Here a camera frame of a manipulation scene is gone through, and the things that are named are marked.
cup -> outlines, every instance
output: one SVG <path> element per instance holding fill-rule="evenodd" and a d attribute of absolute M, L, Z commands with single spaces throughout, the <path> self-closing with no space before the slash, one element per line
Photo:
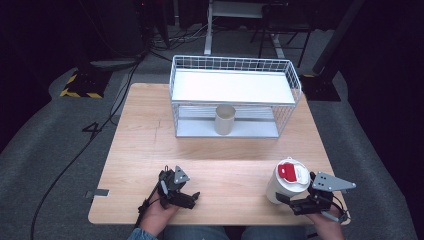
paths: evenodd
<path fill-rule="evenodd" d="M 218 105 L 215 115 L 215 131 L 219 135 L 228 135 L 233 129 L 236 109 L 227 104 Z"/>
<path fill-rule="evenodd" d="M 305 165 L 289 157 L 275 167 L 266 188 L 266 196 L 272 203 L 281 204 L 275 193 L 292 198 L 307 190 L 309 182 L 310 175 Z"/>

wire basket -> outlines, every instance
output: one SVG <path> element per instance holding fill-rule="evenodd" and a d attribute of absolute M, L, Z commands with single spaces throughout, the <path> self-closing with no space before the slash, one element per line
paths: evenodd
<path fill-rule="evenodd" d="M 289 60 L 181 55 L 169 91 L 176 137 L 278 138 L 302 95 Z M 225 136 L 214 130 L 221 104 L 236 109 Z"/>

